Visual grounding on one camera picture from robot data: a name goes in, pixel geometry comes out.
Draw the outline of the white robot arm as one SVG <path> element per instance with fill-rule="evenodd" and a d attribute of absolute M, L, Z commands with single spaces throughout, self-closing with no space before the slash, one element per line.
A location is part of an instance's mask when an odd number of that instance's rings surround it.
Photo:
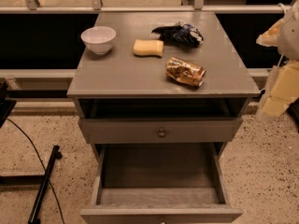
<path fill-rule="evenodd" d="M 280 59 L 269 73 L 257 119 L 272 121 L 299 99 L 299 0 L 284 10 L 284 17 L 256 39 L 258 45 L 277 47 Z"/>

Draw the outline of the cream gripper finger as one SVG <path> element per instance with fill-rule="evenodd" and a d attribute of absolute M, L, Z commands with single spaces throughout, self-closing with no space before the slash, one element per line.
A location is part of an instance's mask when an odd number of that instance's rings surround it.
<path fill-rule="evenodd" d="M 293 103 L 299 98 L 299 62 L 287 63 L 279 70 L 270 95 L 287 103 Z"/>
<path fill-rule="evenodd" d="M 256 118 L 259 121 L 270 122 L 279 118 L 289 106 L 282 100 L 271 97 L 262 99 L 258 105 Z"/>

